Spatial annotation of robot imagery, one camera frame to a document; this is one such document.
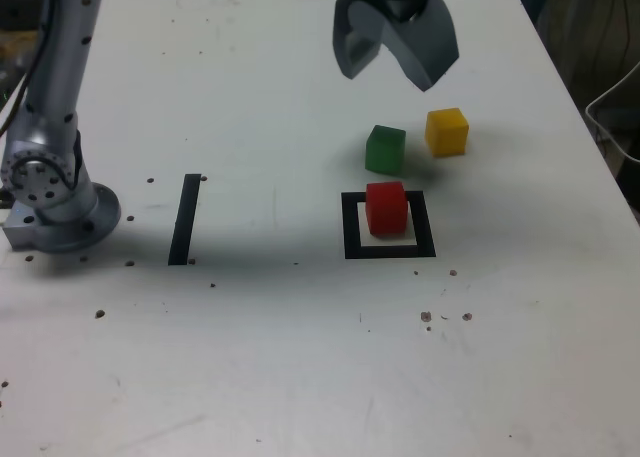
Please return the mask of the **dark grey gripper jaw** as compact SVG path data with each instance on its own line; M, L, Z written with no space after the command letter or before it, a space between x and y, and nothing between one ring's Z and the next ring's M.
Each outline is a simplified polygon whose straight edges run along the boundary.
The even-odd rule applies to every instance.
M337 0L333 50L342 74L353 80L378 55L385 14L383 0Z

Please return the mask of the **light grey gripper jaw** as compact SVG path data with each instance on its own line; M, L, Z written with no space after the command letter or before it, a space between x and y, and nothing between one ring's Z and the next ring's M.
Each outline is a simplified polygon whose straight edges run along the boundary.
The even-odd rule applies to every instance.
M453 19L444 0L427 0L409 20L391 21L385 45L422 92L433 87L459 58Z

